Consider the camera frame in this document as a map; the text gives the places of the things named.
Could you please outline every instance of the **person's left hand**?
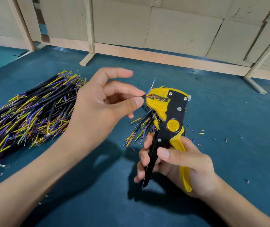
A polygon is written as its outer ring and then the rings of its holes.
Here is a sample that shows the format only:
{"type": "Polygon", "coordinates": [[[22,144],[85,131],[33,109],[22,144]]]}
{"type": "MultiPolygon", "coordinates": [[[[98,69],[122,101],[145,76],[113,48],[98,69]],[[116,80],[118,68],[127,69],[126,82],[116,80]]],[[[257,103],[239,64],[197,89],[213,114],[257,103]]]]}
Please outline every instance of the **person's left hand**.
{"type": "Polygon", "coordinates": [[[129,78],[133,71],[124,68],[100,68],[91,80],[80,88],[69,126],[62,135],[71,149],[88,155],[111,133],[118,121],[139,108],[144,91],[114,79],[129,78]]]}

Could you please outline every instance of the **hand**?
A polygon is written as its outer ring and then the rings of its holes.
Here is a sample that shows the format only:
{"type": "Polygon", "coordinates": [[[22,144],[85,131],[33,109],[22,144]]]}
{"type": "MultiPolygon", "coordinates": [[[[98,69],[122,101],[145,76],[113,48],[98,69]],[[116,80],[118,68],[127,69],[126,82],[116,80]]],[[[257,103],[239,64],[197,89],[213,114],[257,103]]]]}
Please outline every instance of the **hand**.
{"type": "Polygon", "coordinates": [[[65,137],[73,149],[86,150],[85,157],[111,133],[118,121],[139,108],[144,91],[116,80],[129,78],[133,72],[124,68],[100,68],[91,80],[80,88],[65,137]]]}
{"type": "MultiPolygon", "coordinates": [[[[135,183],[139,183],[145,177],[144,166],[150,162],[148,149],[152,145],[154,133],[148,135],[143,148],[139,152],[140,161],[137,164],[137,176],[135,183]]],[[[195,198],[202,198],[211,195],[219,188],[220,180],[215,174],[211,158],[202,154],[197,147],[186,137],[181,137],[181,142],[187,152],[180,150],[158,148],[158,159],[153,172],[160,172],[167,176],[176,186],[182,189],[187,195],[195,198]],[[179,166],[190,168],[190,183],[192,192],[186,192],[183,187],[179,166]]]]}

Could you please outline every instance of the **wire stripper jaw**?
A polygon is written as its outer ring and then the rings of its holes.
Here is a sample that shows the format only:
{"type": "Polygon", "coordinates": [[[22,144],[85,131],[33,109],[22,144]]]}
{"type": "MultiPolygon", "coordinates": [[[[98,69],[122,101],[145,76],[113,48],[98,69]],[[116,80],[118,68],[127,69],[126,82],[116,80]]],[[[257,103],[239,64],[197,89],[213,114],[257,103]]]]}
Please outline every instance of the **wire stripper jaw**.
{"type": "MultiPolygon", "coordinates": [[[[148,153],[150,163],[145,167],[145,178],[142,180],[142,187],[148,185],[158,158],[157,149],[159,147],[165,147],[170,144],[174,149],[186,152],[180,137],[184,132],[183,119],[186,104],[190,99],[191,96],[174,88],[152,89],[148,94],[146,104],[156,111],[160,121],[154,120],[154,125],[158,130],[155,132],[152,146],[148,153]]],[[[180,176],[186,191],[191,192],[189,168],[180,166],[180,176]]]]}

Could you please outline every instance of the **person's right hand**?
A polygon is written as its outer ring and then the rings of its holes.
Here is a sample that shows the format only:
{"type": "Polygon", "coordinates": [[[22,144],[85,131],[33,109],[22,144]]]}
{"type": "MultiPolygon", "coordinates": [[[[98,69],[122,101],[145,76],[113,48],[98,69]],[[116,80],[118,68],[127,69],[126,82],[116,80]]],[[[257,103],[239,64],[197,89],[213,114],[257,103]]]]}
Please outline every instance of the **person's right hand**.
{"type": "MultiPolygon", "coordinates": [[[[148,149],[152,145],[154,134],[148,135],[143,148],[139,152],[140,161],[137,164],[137,176],[135,183],[139,183],[145,177],[144,167],[150,162],[148,149]]],[[[220,187],[220,178],[216,175],[211,158],[202,154],[197,147],[186,137],[181,137],[181,142],[187,152],[174,150],[173,148],[158,148],[158,159],[153,172],[160,172],[167,176],[176,186],[182,189],[187,195],[196,198],[211,195],[220,187]],[[190,168],[190,183],[192,192],[186,192],[183,187],[179,166],[190,168]]]]}

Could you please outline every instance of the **yellow handle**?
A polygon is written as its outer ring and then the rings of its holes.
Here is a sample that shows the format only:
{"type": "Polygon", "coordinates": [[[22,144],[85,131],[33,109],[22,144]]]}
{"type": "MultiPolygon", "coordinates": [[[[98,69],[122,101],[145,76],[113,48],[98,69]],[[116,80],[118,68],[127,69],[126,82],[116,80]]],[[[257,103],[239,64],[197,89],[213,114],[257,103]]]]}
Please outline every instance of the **yellow handle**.
{"type": "MultiPolygon", "coordinates": [[[[181,140],[180,140],[180,137],[181,137],[181,134],[184,132],[184,127],[182,126],[182,129],[181,131],[176,135],[174,136],[173,138],[171,138],[170,140],[170,144],[172,145],[172,147],[176,150],[182,150],[184,152],[186,152],[181,140]]],[[[189,174],[189,168],[186,167],[186,166],[180,166],[180,176],[181,176],[181,181],[183,183],[183,186],[185,188],[185,190],[187,192],[191,192],[192,188],[191,188],[191,185],[190,185],[190,174],[189,174]]]]}

